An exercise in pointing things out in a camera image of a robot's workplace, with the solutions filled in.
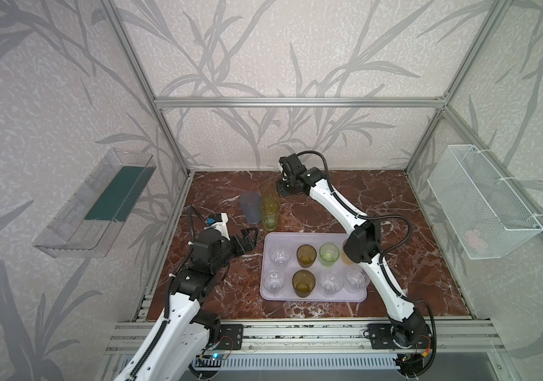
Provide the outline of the tall yellow plastic cup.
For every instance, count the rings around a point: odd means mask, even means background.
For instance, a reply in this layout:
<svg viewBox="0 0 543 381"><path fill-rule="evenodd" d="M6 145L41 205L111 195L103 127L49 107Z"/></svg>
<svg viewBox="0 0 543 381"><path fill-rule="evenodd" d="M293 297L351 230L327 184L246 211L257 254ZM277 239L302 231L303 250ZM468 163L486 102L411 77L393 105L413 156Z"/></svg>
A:
<svg viewBox="0 0 543 381"><path fill-rule="evenodd" d="M276 201L280 200L276 183L274 181L262 184L259 191L262 198L273 198Z"/></svg>

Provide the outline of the clear faceted cup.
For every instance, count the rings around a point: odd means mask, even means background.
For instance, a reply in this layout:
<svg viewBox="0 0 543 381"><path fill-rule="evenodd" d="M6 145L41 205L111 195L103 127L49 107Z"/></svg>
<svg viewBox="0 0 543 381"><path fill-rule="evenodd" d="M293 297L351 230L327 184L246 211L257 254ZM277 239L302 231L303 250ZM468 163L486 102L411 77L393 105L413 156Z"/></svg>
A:
<svg viewBox="0 0 543 381"><path fill-rule="evenodd" d="M318 283L323 295L328 298L336 295L344 286L342 275L337 271L325 271L320 275Z"/></svg>
<svg viewBox="0 0 543 381"><path fill-rule="evenodd" d="M289 265L292 254L289 250L275 245L268 254L271 263L278 268L285 268Z"/></svg>
<svg viewBox="0 0 543 381"><path fill-rule="evenodd" d="M271 269L262 277L263 288L271 295L278 295L285 287L286 276L283 271Z"/></svg>
<svg viewBox="0 0 543 381"><path fill-rule="evenodd" d="M347 292L354 294L365 290L370 283L370 278L360 266L350 266L345 270L344 288Z"/></svg>

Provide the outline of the blue frosted plastic cup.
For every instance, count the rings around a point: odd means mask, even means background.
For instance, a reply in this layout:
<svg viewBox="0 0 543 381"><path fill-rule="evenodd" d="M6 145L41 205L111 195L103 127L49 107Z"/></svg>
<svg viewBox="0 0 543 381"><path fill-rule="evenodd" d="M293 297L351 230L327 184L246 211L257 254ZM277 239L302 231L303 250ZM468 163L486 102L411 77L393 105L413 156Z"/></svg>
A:
<svg viewBox="0 0 543 381"><path fill-rule="evenodd" d="M247 191L239 198L245 220L251 225L256 225L260 222L260 201L260 194L254 191Z"/></svg>

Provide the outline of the tall green plastic cup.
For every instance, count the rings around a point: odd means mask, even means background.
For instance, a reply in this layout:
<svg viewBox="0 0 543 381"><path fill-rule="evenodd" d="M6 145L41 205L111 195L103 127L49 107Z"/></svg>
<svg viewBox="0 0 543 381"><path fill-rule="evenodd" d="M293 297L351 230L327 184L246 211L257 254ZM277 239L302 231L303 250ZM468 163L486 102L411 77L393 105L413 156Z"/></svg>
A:
<svg viewBox="0 0 543 381"><path fill-rule="evenodd" d="M263 228L273 232L279 225L279 202L275 198L263 198L259 205Z"/></svg>

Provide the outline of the amber dimpled cup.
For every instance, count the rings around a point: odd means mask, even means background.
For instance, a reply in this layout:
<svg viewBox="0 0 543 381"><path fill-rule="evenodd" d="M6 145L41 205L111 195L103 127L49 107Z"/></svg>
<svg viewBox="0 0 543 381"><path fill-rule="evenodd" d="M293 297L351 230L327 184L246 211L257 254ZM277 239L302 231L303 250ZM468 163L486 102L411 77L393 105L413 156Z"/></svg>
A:
<svg viewBox="0 0 543 381"><path fill-rule="evenodd" d="M292 287L300 298L308 297L315 289L316 279L313 273L307 270L299 270L292 276Z"/></svg>
<svg viewBox="0 0 543 381"><path fill-rule="evenodd" d="M314 246L310 244L303 244L297 249L298 264L302 268L311 267L317 259L317 251Z"/></svg>

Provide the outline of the small green plastic cup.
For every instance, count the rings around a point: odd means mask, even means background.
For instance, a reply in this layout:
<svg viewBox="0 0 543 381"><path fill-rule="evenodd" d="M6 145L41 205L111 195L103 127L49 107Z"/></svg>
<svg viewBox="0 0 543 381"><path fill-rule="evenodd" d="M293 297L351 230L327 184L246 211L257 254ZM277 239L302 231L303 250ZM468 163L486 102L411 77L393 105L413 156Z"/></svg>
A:
<svg viewBox="0 0 543 381"><path fill-rule="evenodd" d="M338 261L340 257L340 250L336 244L325 243L320 247L318 256L323 266L331 267Z"/></svg>

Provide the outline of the yellow transparent plastic cup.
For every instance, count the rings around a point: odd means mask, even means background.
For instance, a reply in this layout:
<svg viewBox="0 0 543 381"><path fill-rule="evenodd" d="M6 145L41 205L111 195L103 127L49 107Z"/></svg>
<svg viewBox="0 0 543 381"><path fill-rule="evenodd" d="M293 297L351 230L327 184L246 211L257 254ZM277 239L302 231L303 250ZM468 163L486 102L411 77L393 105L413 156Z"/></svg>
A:
<svg viewBox="0 0 543 381"><path fill-rule="evenodd" d="M347 241L344 241L342 244L341 244L341 260L344 264L346 264L347 266L350 266L350 265L354 265L354 262L348 257L348 255L346 254L346 251L345 251L345 244L347 243Z"/></svg>

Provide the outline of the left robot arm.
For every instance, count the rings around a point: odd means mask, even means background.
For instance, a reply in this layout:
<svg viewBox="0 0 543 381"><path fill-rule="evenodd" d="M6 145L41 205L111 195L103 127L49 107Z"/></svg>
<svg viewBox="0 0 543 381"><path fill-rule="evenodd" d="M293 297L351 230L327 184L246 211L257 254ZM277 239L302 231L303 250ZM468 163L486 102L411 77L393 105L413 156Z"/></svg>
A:
<svg viewBox="0 0 543 381"><path fill-rule="evenodd" d="M178 380L198 354L219 343L219 317L202 305L222 281L219 273L257 247L258 233L254 227L230 236L209 227L190 242L186 258L170 276L160 317L115 379Z"/></svg>

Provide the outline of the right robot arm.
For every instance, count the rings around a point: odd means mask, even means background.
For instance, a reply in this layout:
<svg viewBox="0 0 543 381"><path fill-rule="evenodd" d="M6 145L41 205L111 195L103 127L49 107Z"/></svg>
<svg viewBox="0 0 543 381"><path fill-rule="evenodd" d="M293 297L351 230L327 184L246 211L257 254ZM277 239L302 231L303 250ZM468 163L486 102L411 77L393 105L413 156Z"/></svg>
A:
<svg viewBox="0 0 543 381"><path fill-rule="evenodd" d="M355 208L318 168L296 172L284 169L277 189L281 197L310 196L341 224L349 235L343 245L344 252L364 270L381 296L393 327L395 344L409 348L426 334L424 317L414 302L404 295L385 259L380 223L386 217L368 217Z"/></svg>

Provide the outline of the green pad in bin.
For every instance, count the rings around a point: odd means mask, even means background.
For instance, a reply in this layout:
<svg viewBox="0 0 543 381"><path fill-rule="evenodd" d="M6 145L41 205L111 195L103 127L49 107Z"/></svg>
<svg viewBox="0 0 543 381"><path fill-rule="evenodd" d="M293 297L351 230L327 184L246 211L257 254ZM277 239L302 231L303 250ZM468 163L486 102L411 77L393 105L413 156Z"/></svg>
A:
<svg viewBox="0 0 543 381"><path fill-rule="evenodd" d="M155 170L154 167L122 167L88 211L85 220L126 222Z"/></svg>

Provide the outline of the small circuit board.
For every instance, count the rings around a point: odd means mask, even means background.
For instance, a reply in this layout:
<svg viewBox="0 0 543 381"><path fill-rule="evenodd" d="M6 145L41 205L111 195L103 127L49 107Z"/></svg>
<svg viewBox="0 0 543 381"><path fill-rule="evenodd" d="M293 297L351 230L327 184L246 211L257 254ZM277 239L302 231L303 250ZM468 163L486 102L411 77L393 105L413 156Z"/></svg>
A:
<svg viewBox="0 0 543 381"><path fill-rule="evenodd" d="M204 353L201 356L198 357L198 361L201 361L205 364L207 363L214 363L214 362L220 362L224 360L228 360L230 357L230 352L212 352L212 353Z"/></svg>

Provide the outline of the aluminium frame crossbar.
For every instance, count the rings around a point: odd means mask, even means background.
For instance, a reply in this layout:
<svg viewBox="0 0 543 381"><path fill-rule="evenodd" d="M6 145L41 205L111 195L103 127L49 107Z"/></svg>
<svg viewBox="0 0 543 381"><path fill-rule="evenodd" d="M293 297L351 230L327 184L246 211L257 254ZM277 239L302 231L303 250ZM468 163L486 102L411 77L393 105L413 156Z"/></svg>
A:
<svg viewBox="0 0 543 381"><path fill-rule="evenodd" d="M160 109L173 108L441 108L435 97L160 97Z"/></svg>

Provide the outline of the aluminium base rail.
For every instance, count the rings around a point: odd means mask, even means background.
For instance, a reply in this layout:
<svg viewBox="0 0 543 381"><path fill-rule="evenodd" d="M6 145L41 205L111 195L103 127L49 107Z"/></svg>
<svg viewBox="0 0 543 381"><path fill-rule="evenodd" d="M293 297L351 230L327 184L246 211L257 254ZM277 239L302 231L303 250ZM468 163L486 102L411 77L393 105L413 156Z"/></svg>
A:
<svg viewBox="0 0 543 381"><path fill-rule="evenodd" d="M225 320L225 324L244 326L240 354L368 352L372 346L364 331L369 325L386 322L383 318ZM439 352L506 350L489 320L437 317L435 322Z"/></svg>

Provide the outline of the clear plastic wall bin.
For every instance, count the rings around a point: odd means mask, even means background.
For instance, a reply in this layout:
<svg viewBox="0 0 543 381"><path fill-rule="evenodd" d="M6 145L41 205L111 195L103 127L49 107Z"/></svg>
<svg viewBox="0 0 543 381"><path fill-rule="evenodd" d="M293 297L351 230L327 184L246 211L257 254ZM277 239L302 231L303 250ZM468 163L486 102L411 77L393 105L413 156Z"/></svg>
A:
<svg viewBox="0 0 543 381"><path fill-rule="evenodd" d="M85 217L114 176L125 166L157 169L152 154L109 149L58 214L37 236L33 247L52 258L106 257L125 222L86 221Z"/></svg>

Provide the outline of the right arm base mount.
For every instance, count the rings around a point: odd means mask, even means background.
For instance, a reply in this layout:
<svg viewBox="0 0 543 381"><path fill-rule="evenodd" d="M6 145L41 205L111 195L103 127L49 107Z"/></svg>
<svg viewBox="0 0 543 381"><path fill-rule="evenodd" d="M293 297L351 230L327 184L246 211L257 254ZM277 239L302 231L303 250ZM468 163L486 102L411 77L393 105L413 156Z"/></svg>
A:
<svg viewBox="0 0 543 381"><path fill-rule="evenodd" d="M367 325L362 336L369 341L372 349L422 351L430 346L433 333L427 325L423 333L415 335L416 341L413 344L400 344L390 323L371 323Z"/></svg>

